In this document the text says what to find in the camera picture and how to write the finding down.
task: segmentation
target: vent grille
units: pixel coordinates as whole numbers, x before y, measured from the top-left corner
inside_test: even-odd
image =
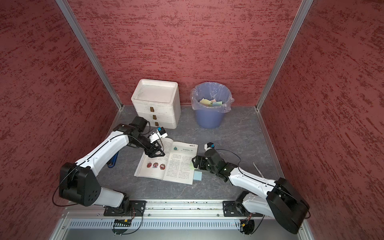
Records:
[[[113,219],[72,219],[69,228],[106,229],[112,228]],[[136,229],[141,218],[134,219],[130,227],[115,229]],[[140,229],[239,229],[238,219],[144,219]]]

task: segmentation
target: blue object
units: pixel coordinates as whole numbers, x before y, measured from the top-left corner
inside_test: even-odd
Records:
[[[201,177],[202,177],[202,175],[203,175],[202,172],[195,171],[194,174],[193,174],[193,180],[201,181]]]
[[[212,110],[196,110],[195,116],[197,124],[203,128],[217,128],[223,121],[225,113]]]
[[[107,166],[109,167],[109,168],[113,168],[114,166],[115,166],[115,164],[116,164],[116,160],[118,159],[118,154],[119,154],[119,152],[117,152],[109,161],[108,161],[108,163],[107,163]]]
[[[222,101],[223,105],[208,107],[198,102],[203,98],[208,100],[216,99],[217,102]],[[220,83],[201,83],[191,91],[191,103],[192,108],[195,110],[196,121],[203,128],[219,127],[225,113],[231,110],[230,105],[233,101],[231,91]]]

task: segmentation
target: plastic drawer unit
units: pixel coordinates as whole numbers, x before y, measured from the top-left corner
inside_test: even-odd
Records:
[[[138,116],[149,121],[152,127],[176,128],[181,113],[176,82],[141,79],[131,100]]]

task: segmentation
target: mounting plate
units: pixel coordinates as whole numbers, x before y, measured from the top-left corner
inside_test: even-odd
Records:
[[[223,212],[225,217],[247,217],[237,212],[235,201],[223,201]],[[262,214],[254,213],[253,217],[262,217]]]
[[[141,214],[144,214],[145,205],[147,204],[147,201],[130,200],[129,204],[130,204],[130,208],[131,209],[132,208],[136,209],[136,214],[137,214],[138,211],[141,212]],[[112,208],[105,208],[104,216],[106,216],[106,217],[123,217],[123,216],[130,217],[129,214],[126,215],[126,214],[115,213]]]

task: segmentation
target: blue sticky note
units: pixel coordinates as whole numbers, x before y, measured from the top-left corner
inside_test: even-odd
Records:
[[[217,106],[221,106],[221,105],[223,105],[223,102],[213,102],[212,103],[212,107],[217,107]]]
[[[195,171],[195,173],[193,174],[193,180],[201,181],[201,177],[202,177],[202,176],[203,176],[203,173],[202,173],[202,172]]]

